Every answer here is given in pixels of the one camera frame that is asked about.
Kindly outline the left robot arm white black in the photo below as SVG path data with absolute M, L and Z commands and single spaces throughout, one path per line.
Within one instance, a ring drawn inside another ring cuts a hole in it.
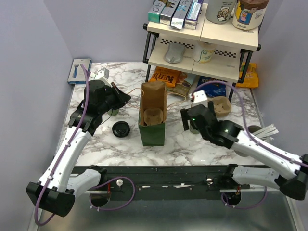
M 35 206 L 65 217 L 75 200 L 89 189 L 102 190 L 107 185 L 106 169 L 90 166 L 71 178 L 73 168 L 86 144 L 107 112 L 124 107 L 131 96 L 114 83 L 91 80 L 84 88 L 84 99 L 71 114 L 65 138 L 55 158 L 37 182 L 27 185 L 26 193 Z

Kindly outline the brown paper bag green side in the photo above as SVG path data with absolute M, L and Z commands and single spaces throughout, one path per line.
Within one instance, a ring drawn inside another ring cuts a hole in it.
M 167 119 L 167 85 L 162 81 L 148 81 L 141 87 L 138 127 L 142 145 L 164 146 Z

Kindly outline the black plastic lid stack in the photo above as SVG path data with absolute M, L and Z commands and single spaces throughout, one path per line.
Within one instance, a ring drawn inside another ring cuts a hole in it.
M 113 134 L 118 138 L 124 138 L 130 133 L 130 126 L 125 121 L 118 121 L 112 126 Z

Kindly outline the green paper cup stack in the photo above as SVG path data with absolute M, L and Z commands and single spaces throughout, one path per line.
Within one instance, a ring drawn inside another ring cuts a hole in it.
M 116 110 L 111 109 L 110 111 L 108 111 L 109 116 L 116 116 L 118 113 L 119 113 L 118 109 Z

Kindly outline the single green paper cup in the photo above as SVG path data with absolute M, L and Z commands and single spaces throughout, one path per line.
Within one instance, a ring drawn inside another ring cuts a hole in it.
M 191 121 L 190 121 L 189 129 L 192 134 L 199 134 L 199 131 L 194 128 L 193 123 Z

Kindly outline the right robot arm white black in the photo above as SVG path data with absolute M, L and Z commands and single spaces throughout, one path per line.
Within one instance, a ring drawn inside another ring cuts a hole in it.
M 183 128 L 197 130 L 202 138 L 217 146 L 232 149 L 265 164 L 267 168 L 236 166 L 223 174 L 222 185 L 255 184 L 279 190 L 285 196 L 303 201 L 308 190 L 308 156 L 281 150 L 230 120 L 217 120 L 214 106 L 198 104 L 180 110 Z

